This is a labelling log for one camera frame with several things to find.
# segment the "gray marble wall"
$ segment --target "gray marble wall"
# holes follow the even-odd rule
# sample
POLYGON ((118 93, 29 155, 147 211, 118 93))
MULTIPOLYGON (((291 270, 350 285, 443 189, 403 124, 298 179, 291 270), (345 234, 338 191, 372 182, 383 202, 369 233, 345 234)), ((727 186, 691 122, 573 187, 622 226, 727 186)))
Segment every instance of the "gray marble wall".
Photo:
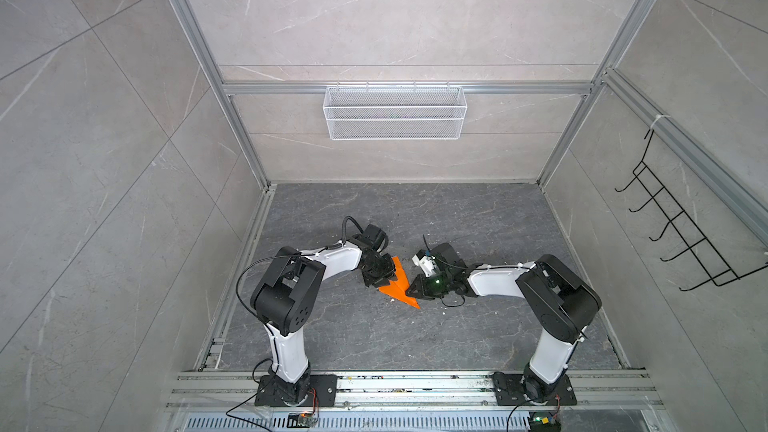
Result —
MULTIPOLYGON (((681 430, 764 430, 768 270, 716 287, 669 229, 658 242, 664 216, 638 208, 648 194, 632 179, 648 127, 611 92, 605 92, 557 168, 546 193, 595 289, 620 345, 634 367, 645 367, 681 430)), ((739 272, 768 260, 766 249, 705 184, 657 137, 647 163, 696 224, 739 272)), ((658 184, 644 179, 656 192, 658 184)), ((661 196, 668 212, 672 205, 661 196)), ((676 224, 689 242, 690 223, 676 224)), ((711 249, 696 248, 704 264, 723 270, 711 249)))
POLYGON ((0 429, 148 430, 258 195, 168 0, 0 0, 0 429))
POLYGON ((768 202, 768 0, 658 0, 619 70, 768 202))
POLYGON ((226 80, 590 80, 633 0, 191 0, 226 80))
POLYGON ((578 95, 469 95, 458 140, 333 141, 322 95, 237 96, 277 182, 533 182, 578 95))
MULTIPOLYGON (((190 0, 228 81, 591 80, 634 0, 190 0)), ((457 141, 332 142, 316 96, 238 97, 269 177, 538 177, 578 98, 474 96, 457 141)))

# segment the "black wire rack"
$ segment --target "black wire rack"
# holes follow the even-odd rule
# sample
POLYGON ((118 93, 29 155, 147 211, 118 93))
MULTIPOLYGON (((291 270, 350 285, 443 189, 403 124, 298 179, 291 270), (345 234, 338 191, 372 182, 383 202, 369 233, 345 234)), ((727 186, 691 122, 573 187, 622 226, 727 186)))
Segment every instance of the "black wire rack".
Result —
POLYGON ((661 234, 659 234, 659 236, 656 237, 656 238, 653 238, 653 237, 648 237, 648 238, 651 241, 653 241, 653 242, 657 242, 657 241, 661 240, 661 238, 667 232, 667 229, 671 226, 672 229, 680 237, 680 240, 683 241, 683 244, 685 244, 685 248, 683 250, 681 250, 680 252, 678 252, 673 257, 670 257, 670 258, 659 257, 659 259, 662 262, 670 262, 670 261, 675 260, 679 256, 681 256, 682 254, 685 254, 686 252, 690 252, 696 258, 696 261, 699 263, 701 268, 704 270, 704 272, 706 273, 706 276, 709 277, 707 280, 705 280, 703 282, 700 282, 699 284, 696 284, 693 287, 689 287, 689 288, 678 287, 678 288, 682 292, 688 292, 688 291, 694 290, 695 288, 701 287, 704 284, 708 284, 710 282, 715 284, 717 287, 722 287, 725 284, 729 284, 729 283, 732 283, 734 281, 741 280, 742 278, 746 277, 747 275, 752 275, 755 272, 759 272, 759 271, 761 271, 761 270, 763 270, 765 268, 768 268, 768 262, 766 262, 766 264, 763 265, 762 267, 756 268, 756 269, 754 269, 752 271, 749 271, 749 272, 747 272, 745 274, 738 274, 730 266, 728 261, 725 260, 725 257, 723 257, 723 255, 720 254, 720 251, 717 250, 717 248, 708 239, 708 237, 704 234, 704 232, 701 230, 701 228, 699 228, 698 224, 696 224, 696 221, 693 220, 691 218, 691 216, 688 215, 688 212, 685 210, 685 208, 683 208, 680 205, 680 203, 677 201, 677 198, 672 194, 672 192, 670 192, 670 190, 664 185, 664 183, 661 180, 659 180, 658 176, 654 173, 654 171, 651 170, 651 168, 648 167, 648 164, 645 162, 645 156, 646 156, 646 154, 648 154, 648 147, 650 146, 650 141, 653 138, 654 138, 654 131, 653 130, 648 130, 648 132, 645 134, 645 138, 644 138, 644 139, 648 139, 648 141, 645 144, 645 150, 643 151, 643 157, 640 159, 640 162, 636 165, 636 167, 632 169, 632 175, 634 177, 632 178, 632 180, 629 181, 629 183, 624 188, 621 188, 621 189, 615 188, 614 190, 616 192, 623 192, 623 191, 627 190, 627 188, 629 186, 631 186, 633 183, 638 182, 645 189, 645 191, 648 193, 648 196, 650 196, 650 198, 648 198, 648 200, 645 202, 645 204, 643 204, 639 208, 637 208, 635 210, 630 208, 629 212, 632 212, 632 213, 639 212, 639 211, 643 210, 643 208, 645 206, 647 206, 648 204, 653 202, 654 204, 656 204, 656 206, 659 208, 659 210, 661 210, 661 213, 664 214, 664 216, 667 219, 667 223, 666 223, 666 225, 664 225, 664 228, 661 230, 661 234), (643 182, 643 179, 640 178, 640 174, 642 174, 643 172, 648 172, 656 180, 656 182, 658 182, 659 189, 656 192, 652 192, 650 190, 650 188, 648 187, 648 184, 643 182), (662 192, 666 192, 666 196, 671 198, 672 203, 677 207, 672 212, 668 212, 659 203, 658 197, 660 196, 660 194, 662 192), (696 228, 696 230, 698 231, 698 233, 700 234, 701 238, 696 240, 696 242, 689 243, 689 241, 686 240, 686 237, 683 236, 682 232, 680 232, 680 229, 678 228, 677 224, 675 224, 676 220, 679 223, 679 222, 681 222, 683 220, 683 218, 687 218, 688 222, 692 226, 694 226, 696 228), (724 267, 725 270, 723 270, 722 272, 719 272, 719 273, 715 273, 715 274, 710 272, 710 270, 704 265, 704 263, 702 262, 701 258, 699 257, 699 255, 696 253, 696 250, 694 249, 694 247, 700 246, 700 245, 710 247, 714 251, 716 256, 722 261, 722 263, 723 263, 722 267, 724 267))

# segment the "orange paper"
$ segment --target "orange paper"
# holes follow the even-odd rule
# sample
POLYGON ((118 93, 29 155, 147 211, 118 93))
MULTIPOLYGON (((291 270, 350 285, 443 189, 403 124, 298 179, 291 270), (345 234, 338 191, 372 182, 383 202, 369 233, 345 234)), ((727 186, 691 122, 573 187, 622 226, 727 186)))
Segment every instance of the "orange paper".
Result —
POLYGON ((393 281, 390 279, 389 285, 379 287, 379 291, 389 295, 391 298, 396 298, 400 302, 404 302, 408 305, 420 309, 416 299, 406 295, 406 290, 408 289, 410 283, 408 282, 406 271, 403 270, 402 265, 400 264, 400 259, 398 257, 392 257, 392 262, 395 264, 395 276, 397 277, 397 280, 393 281))

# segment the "red wire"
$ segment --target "red wire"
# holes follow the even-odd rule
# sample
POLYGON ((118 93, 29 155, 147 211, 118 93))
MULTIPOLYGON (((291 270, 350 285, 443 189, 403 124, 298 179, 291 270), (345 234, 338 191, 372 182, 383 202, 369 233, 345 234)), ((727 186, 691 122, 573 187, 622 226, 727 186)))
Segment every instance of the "red wire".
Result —
POLYGON ((317 390, 312 388, 312 415, 315 414, 315 411, 320 411, 320 401, 317 399, 317 390))
POLYGON ((555 397, 558 398, 558 409, 554 412, 553 419, 558 418, 558 412, 560 412, 560 395, 555 395, 555 397))

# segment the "black mounting plate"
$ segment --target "black mounting plate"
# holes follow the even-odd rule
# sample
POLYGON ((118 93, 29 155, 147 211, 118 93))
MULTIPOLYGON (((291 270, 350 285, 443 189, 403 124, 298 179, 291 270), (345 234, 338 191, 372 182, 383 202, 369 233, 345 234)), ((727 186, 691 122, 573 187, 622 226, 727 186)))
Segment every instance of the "black mounting plate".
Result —
MULTIPOLYGON (((333 407, 336 403, 336 383, 339 377, 336 375, 328 374, 312 374, 310 376, 310 389, 317 390, 317 401, 320 403, 320 407, 333 407)), ((281 396, 279 396, 277 387, 271 384, 271 377, 269 375, 261 376, 259 384, 266 384, 265 388, 259 386, 259 391, 256 393, 255 406, 268 405, 270 407, 286 407, 286 403, 283 402, 281 396)), ((312 392, 307 394, 307 399, 304 399, 302 404, 298 407, 311 407, 312 406, 312 392)))
MULTIPOLYGON (((493 376, 493 391, 496 394, 496 404, 498 405, 526 405, 529 404, 528 400, 523 396, 523 387, 521 380, 523 374, 504 374, 503 372, 494 372, 493 376)), ((567 375, 564 375, 557 387, 552 393, 552 399, 550 399, 545 405, 557 405, 558 399, 556 395, 560 396, 560 405, 576 405, 576 394, 574 394, 573 386, 571 386, 571 379, 567 375)))

